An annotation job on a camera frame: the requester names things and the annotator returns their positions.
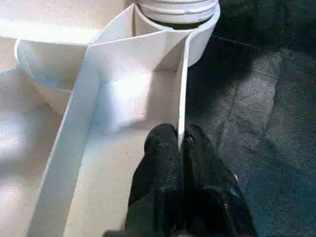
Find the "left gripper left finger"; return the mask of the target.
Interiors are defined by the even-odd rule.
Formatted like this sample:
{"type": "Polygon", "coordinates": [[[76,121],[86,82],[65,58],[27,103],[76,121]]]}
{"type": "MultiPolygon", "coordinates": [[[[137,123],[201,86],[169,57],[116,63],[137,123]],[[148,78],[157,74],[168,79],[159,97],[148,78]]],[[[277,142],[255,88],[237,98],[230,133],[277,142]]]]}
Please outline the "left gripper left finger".
{"type": "Polygon", "coordinates": [[[173,125],[155,126],[131,183],[125,231],[130,237],[169,237],[181,228],[183,168],[173,125]]]}

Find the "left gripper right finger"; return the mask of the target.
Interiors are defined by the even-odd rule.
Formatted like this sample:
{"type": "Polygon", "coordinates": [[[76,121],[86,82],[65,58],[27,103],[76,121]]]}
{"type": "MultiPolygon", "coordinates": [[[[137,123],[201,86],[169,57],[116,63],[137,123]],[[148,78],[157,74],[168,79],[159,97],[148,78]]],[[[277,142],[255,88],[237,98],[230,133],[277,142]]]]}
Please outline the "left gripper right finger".
{"type": "Polygon", "coordinates": [[[256,237],[234,173],[216,155],[202,128],[189,125],[180,148],[182,237],[256,237]]]}

